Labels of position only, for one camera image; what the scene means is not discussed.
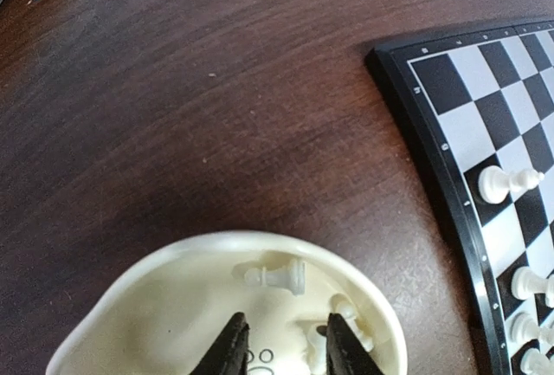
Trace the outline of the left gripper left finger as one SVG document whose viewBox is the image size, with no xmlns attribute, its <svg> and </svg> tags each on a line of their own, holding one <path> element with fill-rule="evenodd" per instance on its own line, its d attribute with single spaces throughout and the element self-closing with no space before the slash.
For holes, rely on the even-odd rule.
<svg viewBox="0 0 554 375">
<path fill-rule="evenodd" d="M 190 375 L 247 374 L 248 335 L 245 314 L 234 313 Z"/>
</svg>

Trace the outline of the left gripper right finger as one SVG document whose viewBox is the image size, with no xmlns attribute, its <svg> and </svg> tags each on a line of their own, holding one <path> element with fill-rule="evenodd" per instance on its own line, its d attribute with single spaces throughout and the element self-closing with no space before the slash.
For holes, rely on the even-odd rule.
<svg viewBox="0 0 554 375">
<path fill-rule="evenodd" d="M 328 316 L 326 371 L 331 375 L 383 375 L 341 314 Z"/>
</svg>

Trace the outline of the cream cat-ear bowl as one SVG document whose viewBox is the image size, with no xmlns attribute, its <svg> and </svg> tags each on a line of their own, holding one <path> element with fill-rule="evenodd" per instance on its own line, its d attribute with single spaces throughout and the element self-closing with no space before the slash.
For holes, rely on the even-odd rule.
<svg viewBox="0 0 554 375">
<path fill-rule="evenodd" d="M 250 268 L 306 263 L 306 291 L 249 287 Z M 49 374 L 188 374 L 229 318 L 249 324 L 248 373 L 311 374 L 307 331 L 346 297 L 370 356 L 385 374 L 408 370 L 399 320 L 356 267 L 318 245 L 260 231 L 224 231 L 174 242 L 131 266 L 58 346 Z"/>
</svg>

